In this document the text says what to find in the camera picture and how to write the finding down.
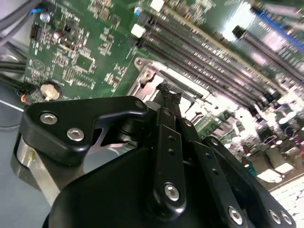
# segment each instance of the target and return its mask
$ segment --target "black plastic bracket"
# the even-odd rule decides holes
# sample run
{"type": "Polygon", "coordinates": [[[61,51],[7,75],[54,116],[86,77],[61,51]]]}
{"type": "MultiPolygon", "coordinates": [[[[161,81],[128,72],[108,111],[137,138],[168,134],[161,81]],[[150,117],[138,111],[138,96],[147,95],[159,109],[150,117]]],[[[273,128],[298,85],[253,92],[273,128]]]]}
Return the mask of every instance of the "black plastic bracket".
{"type": "Polygon", "coordinates": [[[147,106],[133,96],[37,103],[25,110],[20,133],[27,145],[51,159],[77,165],[92,146],[94,129],[108,129],[119,120],[143,117],[147,112],[147,106]],[[45,113],[55,115],[57,122],[43,123],[45,113]],[[78,142],[69,139],[67,131],[72,128],[80,129],[84,138],[78,142]]]}

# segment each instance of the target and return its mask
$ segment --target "ram slot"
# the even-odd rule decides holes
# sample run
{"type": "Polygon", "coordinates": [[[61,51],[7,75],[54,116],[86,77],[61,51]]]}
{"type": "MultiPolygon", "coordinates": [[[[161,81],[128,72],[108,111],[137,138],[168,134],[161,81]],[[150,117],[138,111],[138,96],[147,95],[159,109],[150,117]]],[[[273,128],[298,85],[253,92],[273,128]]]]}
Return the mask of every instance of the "ram slot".
{"type": "Polygon", "coordinates": [[[168,51],[168,48],[162,48],[160,47],[159,43],[156,40],[147,38],[146,40],[141,39],[140,41],[134,42],[139,48],[145,48],[149,52],[153,52],[154,54],[162,57],[165,59],[172,67],[178,69],[188,77],[191,81],[197,83],[200,86],[207,86],[208,90],[211,90],[212,92],[217,92],[221,94],[222,96],[226,97],[227,99],[235,102],[236,104],[249,108],[250,102],[247,100],[244,100],[244,98],[240,98],[239,96],[235,95],[233,91],[228,91],[228,87],[221,87],[218,85],[219,82],[214,81],[214,79],[206,77],[206,75],[203,74],[203,70],[200,72],[198,69],[195,69],[195,66],[191,62],[191,60],[181,57],[177,53],[170,53],[168,51]]]}
{"type": "MultiPolygon", "coordinates": [[[[140,20],[142,22],[151,23],[151,20],[148,18],[153,17],[152,15],[145,14],[143,15],[140,20]]],[[[168,32],[180,40],[182,40],[185,44],[189,45],[195,52],[197,52],[200,56],[205,57],[209,60],[214,61],[214,66],[223,69],[224,73],[230,77],[230,79],[234,80],[238,79],[245,85],[247,88],[253,90],[256,95],[263,96],[266,92],[266,89],[261,87],[257,82],[250,80],[246,75],[244,75],[239,69],[231,66],[229,63],[221,59],[219,56],[212,53],[206,47],[203,46],[204,43],[198,42],[202,41],[202,38],[197,38],[191,31],[187,30],[185,27],[178,26],[175,27],[172,23],[168,23],[162,18],[156,19],[152,21],[152,27],[156,30],[156,32],[162,34],[163,31],[168,32]],[[187,37],[184,35],[186,34],[193,34],[192,37],[187,37]]]]}
{"type": "Polygon", "coordinates": [[[186,48],[181,49],[180,47],[175,45],[172,42],[172,40],[168,41],[166,38],[160,36],[159,34],[151,33],[149,35],[149,37],[152,38],[152,39],[160,41],[161,43],[163,43],[163,44],[167,45],[168,47],[172,48],[174,51],[176,51],[180,55],[185,56],[187,59],[190,59],[191,62],[195,65],[195,68],[197,68],[197,66],[201,67],[201,69],[203,69],[206,73],[213,76],[216,80],[224,82],[226,85],[232,87],[233,90],[239,91],[242,94],[242,97],[245,97],[247,100],[249,100],[253,103],[256,102],[256,101],[259,101],[259,99],[257,99],[255,96],[251,95],[248,91],[243,89],[241,86],[239,86],[238,84],[234,84],[233,82],[231,82],[231,80],[225,78],[225,76],[223,76],[219,71],[211,68],[208,64],[205,64],[202,61],[202,59],[198,59],[193,54],[189,53],[189,49],[186,49],[186,48]]]}
{"type": "Polygon", "coordinates": [[[259,50],[263,53],[262,56],[269,61],[271,60],[272,65],[282,70],[287,77],[294,80],[296,83],[303,86],[304,76],[297,69],[292,67],[289,63],[283,60],[277,53],[271,50],[267,45],[256,39],[248,31],[242,29],[240,26],[236,26],[233,30],[234,35],[251,50],[259,50]]]}

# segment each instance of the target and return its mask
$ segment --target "motherboard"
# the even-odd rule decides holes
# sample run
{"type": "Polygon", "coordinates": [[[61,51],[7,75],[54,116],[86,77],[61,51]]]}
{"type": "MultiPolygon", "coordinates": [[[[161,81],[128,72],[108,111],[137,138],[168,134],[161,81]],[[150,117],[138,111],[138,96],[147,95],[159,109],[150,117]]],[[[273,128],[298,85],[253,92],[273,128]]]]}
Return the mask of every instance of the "motherboard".
{"type": "Polygon", "coordinates": [[[303,131],[304,5],[49,0],[35,17],[29,103],[182,93],[182,116],[240,160],[303,131]]]}

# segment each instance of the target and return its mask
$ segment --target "green circuit board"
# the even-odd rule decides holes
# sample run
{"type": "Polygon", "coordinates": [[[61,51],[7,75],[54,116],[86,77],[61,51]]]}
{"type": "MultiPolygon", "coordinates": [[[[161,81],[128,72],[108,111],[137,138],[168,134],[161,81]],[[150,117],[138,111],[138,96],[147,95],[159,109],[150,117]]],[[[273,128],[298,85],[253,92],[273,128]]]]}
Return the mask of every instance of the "green circuit board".
{"type": "MultiPolygon", "coordinates": [[[[142,0],[56,0],[50,1],[49,23],[43,23],[39,15],[34,25],[40,28],[38,39],[32,39],[25,72],[25,80],[40,86],[46,81],[57,83],[63,93],[59,100],[86,99],[125,95],[138,75],[135,57],[151,56],[127,43],[130,31],[137,22],[134,7],[141,4],[145,10],[150,1],[142,0]],[[70,26],[70,42],[54,42],[55,31],[70,26]]],[[[235,50],[260,72],[273,79],[277,73],[259,60],[248,48],[235,39],[232,30],[236,25],[248,29],[257,38],[272,45],[277,37],[270,29],[249,12],[250,4],[242,0],[170,0],[172,9],[188,7],[187,19],[202,30],[221,40],[235,50]]],[[[221,52],[210,46],[213,51],[221,52]]],[[[276,43],[277,50],[285,60],[303,72],[304,56],[284,43],[276,43]]],[[[39,90],[28,97],[31,102],[43,102],[39,90]]]]}

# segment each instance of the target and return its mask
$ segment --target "electrolytic capacitor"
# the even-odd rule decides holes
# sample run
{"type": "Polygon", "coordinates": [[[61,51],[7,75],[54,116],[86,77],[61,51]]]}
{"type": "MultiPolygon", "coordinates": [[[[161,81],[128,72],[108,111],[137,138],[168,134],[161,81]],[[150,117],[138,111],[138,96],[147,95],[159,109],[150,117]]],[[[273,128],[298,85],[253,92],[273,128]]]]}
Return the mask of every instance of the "electrolytic capacitor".
{"type": "Polygon", "coordinates": [[[53,38],[54,39],[59,39],[59,38],[63,37],[64,34],[65,34],[64,30],[59,29],[59,30],[54,32],[53,38]]]}

